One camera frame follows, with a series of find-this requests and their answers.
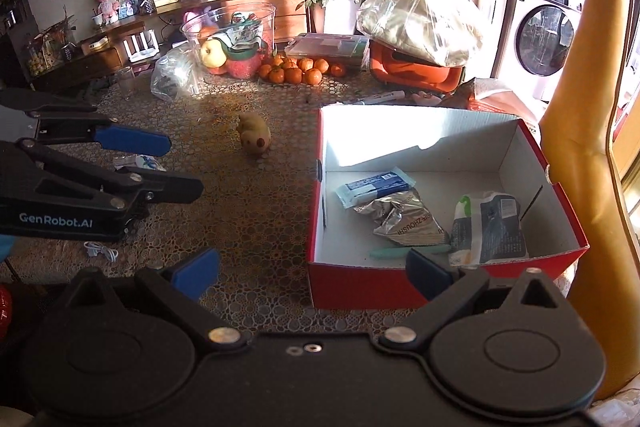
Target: yellow apple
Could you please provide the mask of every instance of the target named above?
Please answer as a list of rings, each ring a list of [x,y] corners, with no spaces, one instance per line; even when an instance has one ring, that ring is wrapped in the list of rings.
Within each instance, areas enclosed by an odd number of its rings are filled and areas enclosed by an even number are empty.
[[[200,47],[200,58],[207,68],[219,68],[226,62],[225,52],[218,39],[204,41]]]

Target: open box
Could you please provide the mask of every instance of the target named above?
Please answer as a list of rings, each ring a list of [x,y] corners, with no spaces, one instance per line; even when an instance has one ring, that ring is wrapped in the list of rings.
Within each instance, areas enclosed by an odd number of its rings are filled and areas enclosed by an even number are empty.
[[[553,279],[588,248],[564,190],[525,123],[516,116],[437,107],[330,105],[319,112],[318,179],[308,243],[308,278],[321,309],[414,308],[424,298],[404,259],[368,253],[399,246],[373,235],[368,216],[343,208],[342,184],[401,168],[447,232],[464,194],[495,190],[520,203],[529,259],[486,264],[495,277],[539,267]]]

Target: transparent plastic bucket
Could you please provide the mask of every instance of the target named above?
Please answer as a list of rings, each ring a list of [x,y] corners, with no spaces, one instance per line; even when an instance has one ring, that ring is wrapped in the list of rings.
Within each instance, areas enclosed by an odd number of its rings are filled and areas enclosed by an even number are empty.
[[[191,19],[181,31],[210,73],[246,80],[273,53],[275,13],[265,2],[227,6]]]

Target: pile of tangerines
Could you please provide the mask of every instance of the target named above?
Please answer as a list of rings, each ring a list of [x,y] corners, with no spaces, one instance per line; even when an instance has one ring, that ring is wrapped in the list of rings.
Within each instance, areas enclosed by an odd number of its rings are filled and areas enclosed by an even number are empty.
[[[344,76],[346,70],[342,64],[331,64],[324,58],[287,58],[284,55],[274,55],[265,58],[258,69],[261,79],[273,84],[308,84],[317,86],[322,81],[322,75]]]

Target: white cable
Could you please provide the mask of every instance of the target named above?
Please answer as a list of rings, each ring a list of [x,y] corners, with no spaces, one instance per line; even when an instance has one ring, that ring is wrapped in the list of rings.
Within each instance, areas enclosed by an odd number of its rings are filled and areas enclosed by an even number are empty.
[[[96,243],[95,241],[85,241],[84,247],[89,257],[98,257],[98,254],[103,254],[107,261],[115,263],[118,258],[118,250],[114,248],[105,247],[102,243]]]

